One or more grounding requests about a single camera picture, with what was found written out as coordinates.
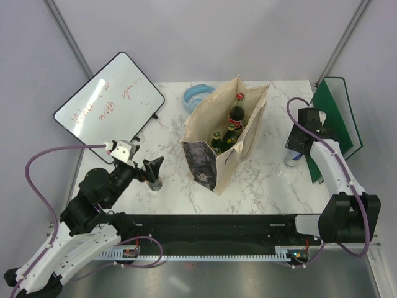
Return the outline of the silver Red Bull can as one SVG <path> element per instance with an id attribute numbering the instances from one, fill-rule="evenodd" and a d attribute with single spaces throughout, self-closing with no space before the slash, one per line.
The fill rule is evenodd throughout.
<path id="1" fill-rule="evenodd" d="M 295 167 L 301 160 L 303 154 L 294 150 L 289 150 L 284 158 L 284 164 L 290 168 Z"/>

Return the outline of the black Schweppes drink can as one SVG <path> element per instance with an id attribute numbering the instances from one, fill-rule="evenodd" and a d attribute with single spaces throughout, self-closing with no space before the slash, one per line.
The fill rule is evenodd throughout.
<path id="1" fill-rule="evenodd" d="M 152 191 L 159 191 L 159 190 L 162 188 L 162 186 L 163 186 L 163 182 L 162 182 L 162 179 L 161 179 L 160 176 L 159 176 L 159 180 L 158 180 L 156 183 L 152 184 L 152 183 L 150 183 L 150 182 L 147 181 L 147 180 L 146 180 L 146 183 L 148 184 L 149 188 L 150 188 Z"/>

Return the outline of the cream canvas Monet tote bag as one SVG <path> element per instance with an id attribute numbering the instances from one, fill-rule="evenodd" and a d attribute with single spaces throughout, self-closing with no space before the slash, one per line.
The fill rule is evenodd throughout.
<path id="1" fill-rule="evenodd" d="M 194 109 L 185 122 L 181 145 L 196 183 L 220 195 L 239 164 L 250 157 L 261 132 L 269 86 L 249 88 L 238 76 L 217 87 Z M 210 141 L 214 132 L 221 135 L 226 132 L 229 111 L 237 93 L 244 95 L 243 131 L 236 144 L 218 154 Z"/>

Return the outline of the Coca-Cola glass bottle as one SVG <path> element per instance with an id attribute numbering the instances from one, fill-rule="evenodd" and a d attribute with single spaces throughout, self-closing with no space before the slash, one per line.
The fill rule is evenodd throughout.
<path id="1" fill-rule="evenodd" d="M 240 131 L 243 128 L 243 119 L 245 117 L 243 101 L 244 94 L 237 93 L 235 96 L 234 104 L 229 111 L 228 123 L 234 125 L 235 131 Z"/>

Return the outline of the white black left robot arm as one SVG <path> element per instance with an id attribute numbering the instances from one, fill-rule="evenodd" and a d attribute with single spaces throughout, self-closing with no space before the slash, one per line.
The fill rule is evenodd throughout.
<path id="1" fill-rule="evenodd" d="M 140 239 L 159 244 L 151 236 L 137 233 L 137 225 L 124 212 L 108 214 L 133 180 L 157 184 L 163 157 L 144 160 L 139 169 L 115 161 L 115 168 L 90 170 L 79 184 L 79 192 L 55 223 L 54 230 L 36 254 L 23 266 L 4 274 L 11 297 L 57 297 L 63 286 L 86 264 L 114 245 Z"/>

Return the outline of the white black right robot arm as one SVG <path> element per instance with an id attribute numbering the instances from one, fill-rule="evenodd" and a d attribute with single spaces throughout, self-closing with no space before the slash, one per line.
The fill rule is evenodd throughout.
<path id="1" fill-rule="evenodd" d="M 316 225 L 314 232 L 326 243 L 369 243 L 373 239 L 380 213 L 378 196 L 368 194 L 357 182 L 340 152 L 340 144 L 320 121 L 320 110 L 305 107 L 298 110 L 286 148 L 310 157 L 326 183 L 331 196 L 317 219 L 306 216 L 284 228 L 291 244 L 306 238 L 306 228 Z"/>

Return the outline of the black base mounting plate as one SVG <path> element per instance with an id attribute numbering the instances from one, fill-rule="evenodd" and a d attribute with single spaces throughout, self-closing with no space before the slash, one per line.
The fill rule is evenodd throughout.
<path id="1" fill-rule="evenodd" d="M 318 237 L 299 234 L 295 215 L 129 215 L 122 236 L 139 236 L 139 247 L 220 249 L 319 246 Z"/>

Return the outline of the white dry-erase board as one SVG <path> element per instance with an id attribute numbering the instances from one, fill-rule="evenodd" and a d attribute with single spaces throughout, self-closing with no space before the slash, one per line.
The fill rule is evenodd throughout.
<path id="1" fill-rule="evenodd" d="M 99 144 L 138 140 L 165 97 L 125 52 L 117 53 L 53 114 L 55 122 L 103 162 L 113 159 Z"/>

